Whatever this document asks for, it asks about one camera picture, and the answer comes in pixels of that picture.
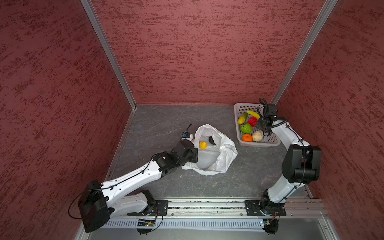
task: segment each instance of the orange fruit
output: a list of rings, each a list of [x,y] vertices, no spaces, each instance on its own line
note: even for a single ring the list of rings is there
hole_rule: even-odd
[[[244,134],[241,140],[244,142],[252,142],[253,138],[251,134]]]

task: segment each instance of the white basket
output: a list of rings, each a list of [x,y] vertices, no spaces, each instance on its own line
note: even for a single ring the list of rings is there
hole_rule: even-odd
[[[261,114],[263,114],[263,106],[260,104],[254,104],[254,103],[236,103],[234,106],[235,109],[235,123],[236,123],[236,133],[237,133],[237,139],[239,140],[239,143],[241,146],[249,146],[249,147],[270,147],[270,146],[278,146],[280,145],[280,139],[276,136],[276,134],[271,133],[269,136],[263,136],[263,140],[260,142],[244,142],[241,140],[244,133],[240,130],[240,125],[237,123],[237,120],[240,118],[240,116],[245,113],[246,111],[254,111],[257,112],[256,108],[259,108],[259,111]],[[247,119],[244,123],[248,122],[248,119],[250,119],[252,116],[248,115]],[[256,132],[261,131],[260,129],[256,127],[252,127],[251,135]]]

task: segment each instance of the yellow lemon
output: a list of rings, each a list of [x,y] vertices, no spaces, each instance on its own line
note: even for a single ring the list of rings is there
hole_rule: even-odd
[[[200,147],[201,149],[206,149],[206,148],[207,148],[207,143],[204,142],[204,141],[201,141],[200,144],[199,144],[199,147]]]

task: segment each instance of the textured red wall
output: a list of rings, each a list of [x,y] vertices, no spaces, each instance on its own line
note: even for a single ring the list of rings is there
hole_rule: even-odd
[[[104,180],[129,104],[80,1],[0,9],[0,239],[72,240],[67,208]]]
[[[94,0],[137,103],[271,100],[324,0]]]
[[[323,151],[311,187],[342,239],[384,236],[384,2],[339,0],[278,108]]]

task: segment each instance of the red fruit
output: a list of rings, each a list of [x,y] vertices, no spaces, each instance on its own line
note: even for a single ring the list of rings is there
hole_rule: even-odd
[[[255,117],[251,117],[250,119],[248,119],[248,123],[249,123],[252,127],[256,126],[257,118],[255,118]]]

